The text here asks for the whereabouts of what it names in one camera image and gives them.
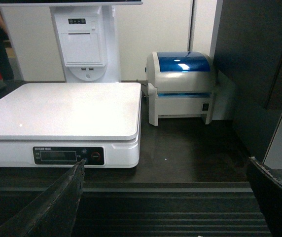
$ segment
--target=receipt printer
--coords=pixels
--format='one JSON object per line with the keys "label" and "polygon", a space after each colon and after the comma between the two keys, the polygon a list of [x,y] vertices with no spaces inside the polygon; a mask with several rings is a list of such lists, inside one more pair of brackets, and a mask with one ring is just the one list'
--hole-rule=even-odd
{"label": "receipt printer", "polygon": [[159,118],[201,117],[212,121],[215,68],[199,52],[153,52],[146,62],[149,123]]}

